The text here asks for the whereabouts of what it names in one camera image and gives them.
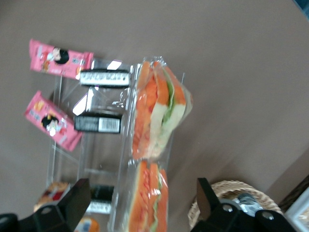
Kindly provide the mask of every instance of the woven basket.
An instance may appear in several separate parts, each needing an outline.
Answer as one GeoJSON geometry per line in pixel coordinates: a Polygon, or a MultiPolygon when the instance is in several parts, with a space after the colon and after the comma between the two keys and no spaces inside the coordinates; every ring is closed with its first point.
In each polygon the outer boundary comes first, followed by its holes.
{"type": "MultiPolygon", "coordinates": [[[[219,199],[225,198],[233,200],[242,193],[249,193],[255,197],[257,202],[259,202],[264,209],[283,214],[278,205],[270,197],[243,182],[225,180],[215,183],[211,185],[211,187],[219,199]]],[[[189,210],[188,217],[190,229],[192,229],[198,221],[202,220],[196,198],[189,210]]]]}

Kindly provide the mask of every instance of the plastic wrap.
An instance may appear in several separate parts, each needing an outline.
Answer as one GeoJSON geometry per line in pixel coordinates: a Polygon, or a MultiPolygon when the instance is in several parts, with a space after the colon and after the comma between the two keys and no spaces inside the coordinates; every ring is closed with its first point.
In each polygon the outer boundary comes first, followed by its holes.
{"type": "Polygon", "coordinates": [[[40,91],[29,103],[25,117],[68,151],[76,147],[82,136],[81,132],[74,130],[73,120],[51,101],[43,98],[40,91]]]}
{"type": "Polygon", "coordinates": [[[191,111],[192,97],[157,57],[144,59],[136,90],[132,156],[156,159],[173,130],[191,111]]]}
{"type": "Polygon", "coordinates": [[[76,79],[81,70],[89,69],[93,60],[93,53],[65,50],[34,39],[30,40],[29,54],[31,70],[72,79],[76,79]]]}

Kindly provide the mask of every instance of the clear acrylic display stand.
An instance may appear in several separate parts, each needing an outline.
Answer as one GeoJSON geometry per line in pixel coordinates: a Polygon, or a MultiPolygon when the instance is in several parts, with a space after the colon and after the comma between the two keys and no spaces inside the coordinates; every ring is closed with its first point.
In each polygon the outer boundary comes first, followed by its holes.
{"type": "MultiPolygon", "coordinates": [[[[106,69],[111,61],[95,59],[91,68],[106,69]]],[[[73,118],[83,111],[121,113],[122,128],[120,134],[84,132],[81,142],[73,152],[68,152],[51,140],[46,185],[55,181],[69,182],[72,185],[80,178],[89,178],[90,185],[115,186],[112,204],[103,210],[110,214],[108,229],[121,231],[121,220],[127,213],[126,202],[130,197],[129,171],[132,145],[132,123],[135,109],[135,85],[140,64],[121,64],[118,69],[128,70],[131,83],[128,88],[109,89],[84,87],[77,80],[56,77],[54,103],[69,117],[73,118]]],[[[171,150],[171,139],[159,160],[162,168],[167,168],[171,150]]],[[[101,228],[101,215],[91,216],[98,220],[101,228]]]]}

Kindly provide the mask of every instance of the food packaging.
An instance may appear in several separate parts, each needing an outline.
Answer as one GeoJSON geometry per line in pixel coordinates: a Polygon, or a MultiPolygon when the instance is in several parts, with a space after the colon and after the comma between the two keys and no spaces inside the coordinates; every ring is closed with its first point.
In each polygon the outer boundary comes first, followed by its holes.
{"type": "Polygon", "coordinates": [[[93,60],[91,52],[76,52],[47,45],[31,39],[29,43],[30,69],[76,79],[81,70],[89,69],[93,60]]]}
{"type": "Polygon", "coordinates": [[[51,101],[38,91],[29,103],[25,117],[61,147],[74,150],[82,133],[74,130],[74,122],[51,101]]]}
{"type": "Polygon", "coordinates": [[[171,138],[190,113],[192,96],[161,57],[135,65],[131,81],[126,140],[108,230],[165,232],[171,138]]]}
{"type": "Polygon", "coordinates": [[[36,212],[41,206],[57,204],[70,190],[70,184],[66,182],[53,182],[34,205],[36,212]]]}
{"type": "Polygon", "coordinates": [[[77,131],[120,133],[122,115],[108,112],[83,112],[74,117],[74,128],[77,131]]]}
{"type": "Polygon", "coordinates": [[[132,156],[156,159],[191,111],[191,94],[162,58],[146,58],[137,79],[135,101],[132,156]]]}

